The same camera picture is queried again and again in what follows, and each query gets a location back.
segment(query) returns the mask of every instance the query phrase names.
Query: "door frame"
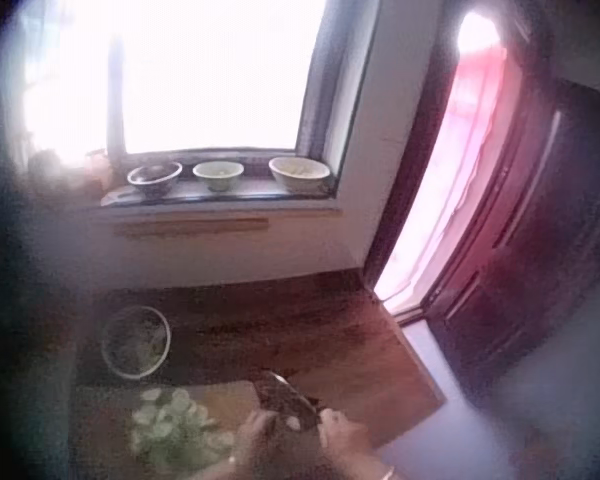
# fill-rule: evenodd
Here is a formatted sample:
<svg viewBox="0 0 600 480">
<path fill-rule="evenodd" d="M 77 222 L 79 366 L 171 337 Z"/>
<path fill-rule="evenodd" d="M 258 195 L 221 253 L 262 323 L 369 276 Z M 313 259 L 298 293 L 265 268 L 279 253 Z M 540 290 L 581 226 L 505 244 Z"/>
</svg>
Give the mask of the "door frame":
<svg viewBox="0 0 600 480">
<path fill-rule="evenodd" d="M 511 157 L 517 132 L 524 122 L 525 115 L 521 105 L 524 103 L 525 92 L 530 83 L 544 82 L 550 78 L 549 59 L 553 38 L 544 11 L 535 0 L 502 0 L 496 5 L 492 3 L 481 0 L 445 0 L 443 3 L 409 139 L 363 267 L 363 281 L 369 290 L 373 291 L 389 261 L 427 169 L 459 60 L 455 42 L 462 21 L 470 11 L 485 12 L 496 21 L 503 44 L 523 70 L 521 95 L 500 158 L 474 218 L 420 304 L 396 315 L 400 325 L 425 317 L 432 294 L 444 288 L 446 274 L 461 260 L 467 246 L 480 231 L 485 218 L 485 200 L 493 191 L 499 173 L 505 168 L 506 160 Z"/>
</svg>

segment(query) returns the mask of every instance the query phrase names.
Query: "dark red door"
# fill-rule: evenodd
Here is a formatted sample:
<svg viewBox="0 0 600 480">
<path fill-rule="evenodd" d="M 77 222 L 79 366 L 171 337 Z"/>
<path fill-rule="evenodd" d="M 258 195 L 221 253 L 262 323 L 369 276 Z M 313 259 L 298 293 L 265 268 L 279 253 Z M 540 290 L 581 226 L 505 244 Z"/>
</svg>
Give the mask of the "dark red door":
<svg viewBox="0 0 600 480">
<path fill-rule="evenodd" d="M 423 304 L 473 398 L 600 274 L 600 93 L 527 83 L 475 222 Z"/>
</svg>

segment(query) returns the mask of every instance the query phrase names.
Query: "human hand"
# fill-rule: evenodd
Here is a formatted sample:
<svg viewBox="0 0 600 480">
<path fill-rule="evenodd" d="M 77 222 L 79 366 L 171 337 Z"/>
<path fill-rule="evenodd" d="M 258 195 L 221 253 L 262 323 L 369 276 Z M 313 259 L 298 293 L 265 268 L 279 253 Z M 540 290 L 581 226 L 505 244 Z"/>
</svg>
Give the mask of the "human hand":
<svg viewBox="0 0 600 480">
<path fill-rule="evenodd" d="M 277 446 L 277 419 L 276 412 L 254 410 L 240 426 L 231 455 L 239 476 L 251 478 L 266 465 Z"/>
<path fill-rule="evenodd" d="M 330 408 L 323 410 L 320 418 L 322 450 L 336 469 L 356 480 L 378 480 L 386 475 L 389 467 L 374 454 L 366 426 Z"/>
</svg>

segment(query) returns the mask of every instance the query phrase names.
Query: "doorway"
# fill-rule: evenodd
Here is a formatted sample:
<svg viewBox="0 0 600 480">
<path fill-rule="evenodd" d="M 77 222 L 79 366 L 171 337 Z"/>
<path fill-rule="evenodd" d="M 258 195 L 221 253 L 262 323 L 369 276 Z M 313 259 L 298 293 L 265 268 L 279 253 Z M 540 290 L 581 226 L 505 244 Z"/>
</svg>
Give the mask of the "doorway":
<svg viewBox="0 0 600 480">
<path fill-rule="evenodd" d="M 496 170 L 518 102 L 521 68 L 492 20 L 465 15 L 458 63 L 433 152 L 374 291 L 401 320 L 452 257 Z"/>
</svg>

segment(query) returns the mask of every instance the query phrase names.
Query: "wooden countertop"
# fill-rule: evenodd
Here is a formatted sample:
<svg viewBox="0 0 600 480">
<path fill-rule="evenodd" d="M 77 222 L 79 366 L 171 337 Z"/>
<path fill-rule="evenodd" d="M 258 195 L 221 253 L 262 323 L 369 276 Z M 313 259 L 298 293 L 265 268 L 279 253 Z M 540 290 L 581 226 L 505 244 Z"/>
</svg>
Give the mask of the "wooden countertop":
<svg viewBox="0 0 600 480">
<path fill-rule="evenodd" d="M 200 288 L 112 291 L 95 299 L 76 388 L 205 385 L 274 370 L 303 394 L 367 424 L 380 446 L 433 413 L 443 397 L 395 321 L 356 271 Z M 165 363 L 148 379 L 107 369 L 99 332 L 133 304 L 160 310 L 172 328 Z"/>
</svg>

